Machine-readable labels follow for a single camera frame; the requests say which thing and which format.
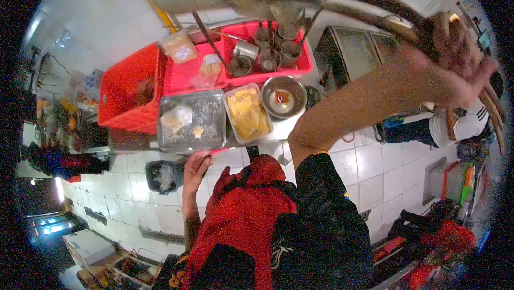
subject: yellow food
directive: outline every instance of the yellow food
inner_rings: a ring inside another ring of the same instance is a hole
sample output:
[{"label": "yellow food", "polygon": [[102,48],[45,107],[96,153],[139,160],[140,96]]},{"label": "yellow food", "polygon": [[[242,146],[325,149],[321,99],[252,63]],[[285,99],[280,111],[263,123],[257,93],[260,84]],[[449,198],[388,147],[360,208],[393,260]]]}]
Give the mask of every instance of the yellow food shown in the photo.
[{"label": "yellow food", "polygon": [[201,127],[196,127],[193,130],[194,137],[197,138],[197,139],[202,137],[202,133],[203,133],[203,128],[201,128]]},{"label": "yellow food", "polygon": [[268,117],[255,88],[247,88],[227,97],[235,128],[244,139],[255,139],[269,133]]}]

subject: trash bin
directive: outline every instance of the trash bin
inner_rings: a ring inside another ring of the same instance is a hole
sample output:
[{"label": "trash bin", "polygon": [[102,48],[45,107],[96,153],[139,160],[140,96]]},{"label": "trash bin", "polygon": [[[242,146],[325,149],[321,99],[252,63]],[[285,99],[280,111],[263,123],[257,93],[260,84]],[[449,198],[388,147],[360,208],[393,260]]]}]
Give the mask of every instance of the trash bin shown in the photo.
[{"label": "trash bin", "polygon": [[162,195],[175,192],[184,184],[184,167],[170,161],[148,162],[145,172],[148,188]]}]

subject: shoe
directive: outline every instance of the shoe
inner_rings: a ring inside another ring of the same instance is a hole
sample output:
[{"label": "shoe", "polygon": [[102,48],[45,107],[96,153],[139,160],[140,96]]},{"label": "shoe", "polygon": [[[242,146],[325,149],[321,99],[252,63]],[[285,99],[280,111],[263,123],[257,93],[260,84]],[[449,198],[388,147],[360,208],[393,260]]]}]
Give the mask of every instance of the shoe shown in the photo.
[{"label": "shoe", "polygon": [[111,170],[111,161],[109,160],[109,158],[103,161],[102,169],[107,172]]},{"label": "shoe", "polygon": [[375,133],[375,139],[377,140],[377,142],[379,142],[381,144],[386,143],[381,134],[381,132],[382,132],[382,124],[381,123],[377,123],[377,124],[373,125],[373,132]]},{"label": "shoe", "polygon": [[247,146],[246,152],[248,153],[248,158],[250,158],[250,163],[252,163],[252,160],[259,156],[259,147],[257,145]]}]

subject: person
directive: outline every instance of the person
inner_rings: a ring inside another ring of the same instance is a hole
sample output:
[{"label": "person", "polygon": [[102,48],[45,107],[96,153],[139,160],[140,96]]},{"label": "person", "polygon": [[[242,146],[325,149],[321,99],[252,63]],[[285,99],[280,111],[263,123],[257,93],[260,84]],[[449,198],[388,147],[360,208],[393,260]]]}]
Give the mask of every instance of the person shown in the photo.
[{"label": "person", "polygon": [[65,180],[80,174],[102,174],[110,167],[109,159],[102,161],[90,154],[64,153],[57,147],[42,149],[34,142],[23,146],[22,159],[28,160],[37,171]]},{"label": "person", "polygon": [[445,108],[437,108],[433,116],[428,119],[378,130],[381,132],[384,143],[404,143],[417,140],[425,145],[444,148],[455,142],[480,135],[487,125],[489,113],[478,98],[470,107],[461,110],[461,113],[454,113],[456,118],[453,126],[455,140],[451,140],[448,134]]},{"label": "person", "polygon": [[[441,67],[448,56],[456,64],[469,63],[472,51],[459,37],[462,27],[448,26],[447,17],[434,21],[439,64],[402,45],[378,70],[302,115],[288,138],[296,187],[266,154],[237,174],[226,167],[201,222],[196,192],[212,158],[209,152],[193,153],[184,166],[186,252],[171,267],[165,264],[154,288],[366,288],[373,271],[369,230],[327,151],[345,134],[421,101],[467,105],[496,69],[488,58],[471,64],[469,74],[455,73],[451,64]],[[451,40],[455,46],[447,45]]]}]

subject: pink plastic crate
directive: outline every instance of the pink plastic crate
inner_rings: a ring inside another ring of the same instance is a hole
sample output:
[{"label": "pink plastic crate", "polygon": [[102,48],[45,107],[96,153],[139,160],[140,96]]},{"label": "pink plastic crate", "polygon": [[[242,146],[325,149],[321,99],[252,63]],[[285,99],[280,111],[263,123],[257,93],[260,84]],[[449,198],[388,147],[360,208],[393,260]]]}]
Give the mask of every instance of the pink plastic crate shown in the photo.
[{"label": "pink plastic crate", "polygon": [[[214,45],[220,52],[222,52],[223,47],[221,41],[216,41]],[[214,54],[214,49],[212,49],[209,43],[196,45],[196,49],[199,52],[198,57],[188,62],[176,64],[171,58],[168,59],[168,65],[166,67],[166,71],[164,72],[164,96],[173,96],[211,89],[221,89],[227,85],[225,77],[226,69],[223,64],[222,72],[218,75],[218,79],[214,83],[214,87],[198,88],[191,85],[191,79],[200,74],[200,67],[203,63],[203,57],[205,55]]]},{"label": "pink plastic crate", "polygon": [[[266,21],[263,22],[263,27],[267,28],[268,24]],[[273,22],[271,24],[274,30],[277,29],[278,24],[276,22]],[[250,22],[244,22],[242,24],[235,24],[231,26],[227,26],[221,30],[222,33],[226,33],[232,36],[236,36],[242,39],[247,40],[250,43],[254,43],[254,33],[259,28],[259,22],[258,21],[250,21]],[[296,43],[299,43],[300,40],[303,37],[303,32],[300,31],[297,39],[294,41]],[[227,36],[221,36],[221,43],[222,43],[222,56],[227,62],[227,64],[230,64],[230,61],[232,60],[232,52],[234,51],[235,45],[237,44],[238,40],[234,38],[230,38]],[[302,44],[302,55],[297,61],[296,67],[293,68],[279,68],[276,72],[273,73],[259,73],[258,67],[254,68],[254,74],[243,76],[243,77],[235,77],[232,78],[228,74],[228,71],[224,68],[222,71],[222,74],[224,75],[224,79],[227,83],[231,84],[234,87],[243,86],[251,82],[265,82],[267,79],[271,77],[277,77],[277,76],[286,76],[291,75],[293,77],[299,77],[299,75],[307,74],[312,71],[312,61],[311,56],[308,51],[308,46],[306,43]]]}]

